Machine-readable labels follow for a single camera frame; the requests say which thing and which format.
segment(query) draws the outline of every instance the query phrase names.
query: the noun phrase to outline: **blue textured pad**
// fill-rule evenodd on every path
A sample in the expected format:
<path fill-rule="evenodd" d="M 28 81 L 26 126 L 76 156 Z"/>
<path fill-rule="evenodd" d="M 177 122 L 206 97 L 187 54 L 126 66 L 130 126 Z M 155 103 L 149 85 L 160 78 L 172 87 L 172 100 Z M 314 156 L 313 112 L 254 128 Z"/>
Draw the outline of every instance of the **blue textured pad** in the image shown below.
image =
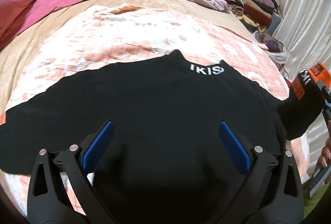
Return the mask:
<path fill-rule="evenodd" d="M 218 136 L 238 173 L 248 176 L 251 172 L 251 158 L 225 121 L 218 126 Z"/>
<path fill-rule="evenodd" d="M 113 137 L 114 124 L 109 121 L 83 156 L 83 174 L 87 175 L 95 171 Z"/>

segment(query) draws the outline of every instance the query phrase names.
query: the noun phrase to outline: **black shirt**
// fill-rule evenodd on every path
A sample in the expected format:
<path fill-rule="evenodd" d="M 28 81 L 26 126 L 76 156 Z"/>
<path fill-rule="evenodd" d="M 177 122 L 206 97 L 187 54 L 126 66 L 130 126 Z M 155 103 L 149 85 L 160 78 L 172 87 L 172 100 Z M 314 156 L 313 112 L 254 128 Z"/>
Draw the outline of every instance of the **black shirt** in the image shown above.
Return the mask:
<path fill-rule="evenodd" d="M 226 62 L 201 66 L 178 50 L 110 64 L 64 77 L 8 110 L 0 169 L 30 174 L 40 149 L 79 144 L 109 119 L 115 136 L 94 186 L 121 224 L 211 223 L 244 180 L 218 137 L 219 123 L 280 154 L 279 102 Z"/>

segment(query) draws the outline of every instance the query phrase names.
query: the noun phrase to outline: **curtain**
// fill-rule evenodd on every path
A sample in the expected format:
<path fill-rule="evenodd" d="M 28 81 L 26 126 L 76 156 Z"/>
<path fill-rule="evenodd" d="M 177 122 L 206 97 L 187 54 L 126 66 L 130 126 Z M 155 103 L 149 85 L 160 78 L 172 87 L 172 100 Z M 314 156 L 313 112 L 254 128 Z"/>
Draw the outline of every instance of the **curtain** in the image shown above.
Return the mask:
<path fill-rule="evenodd" d="M 331 70 L 331 0 L 280 0 L 283 21 L 274 33 L 288 51 L 283 75 L 292 81 L 303 68 L 317 61 Z M 328 138 L 323 116 L 309 127 L 308 143 L 310 164 L 308 173 L 315 168 L 322 147 Z"/>

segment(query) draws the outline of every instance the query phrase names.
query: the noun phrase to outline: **silver screw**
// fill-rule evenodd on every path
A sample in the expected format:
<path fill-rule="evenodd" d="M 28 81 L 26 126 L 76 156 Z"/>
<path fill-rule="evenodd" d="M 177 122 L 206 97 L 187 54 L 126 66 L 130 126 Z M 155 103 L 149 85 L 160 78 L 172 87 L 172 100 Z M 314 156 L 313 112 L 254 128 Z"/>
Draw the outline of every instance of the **silver screw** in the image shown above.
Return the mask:
<path fill-rule="evenodd" d="M 39 151 L 39 155 L 40 155 L 40 156 L 43 156 L 43 155 L 46 154 L 46 152 L 47 152 L 46 149 L 42 149 L 41 151 Z"/>
<path fill-rule="evenodd" d="M 76 151 L 77 149 L 78 149 L 78 146 L 77 145 L 71 145 L 69 147 L 69 150 L 72 151 L 72 152 Z"/>
<path fill-rule="evenodd" d="M 292 157 L 292 156 L 293 156 L 292 152 L 289 151 L 289 150 L 285 151 L 285 154 L 286 154 L 286 156 L 288 156 L 288 157 Z"/>
<path fill-rule="evenodd" d="M 256 146 L 256 147 L 254 148 L 254 150 L 255 150 L 257 153 L 261 153 L 261 152 L 263 151 L 263 148 L 260 147 L 260 146 Z"/>

